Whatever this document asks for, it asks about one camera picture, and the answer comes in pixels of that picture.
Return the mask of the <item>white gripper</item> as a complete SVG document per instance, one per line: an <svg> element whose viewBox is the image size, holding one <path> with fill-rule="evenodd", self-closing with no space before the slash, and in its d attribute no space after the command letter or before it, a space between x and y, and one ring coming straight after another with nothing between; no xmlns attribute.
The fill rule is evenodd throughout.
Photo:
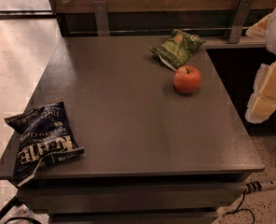
<svg viewBox="0 0 276 224"><path fill-rule="evenodd" d="M246 35L266 37L267 50L276 55L276 8L271 14L250 26L246 30ZM260 65L253 89L245 118L250 123L262 123L276 111L276 61L271 65Z"/></svg>

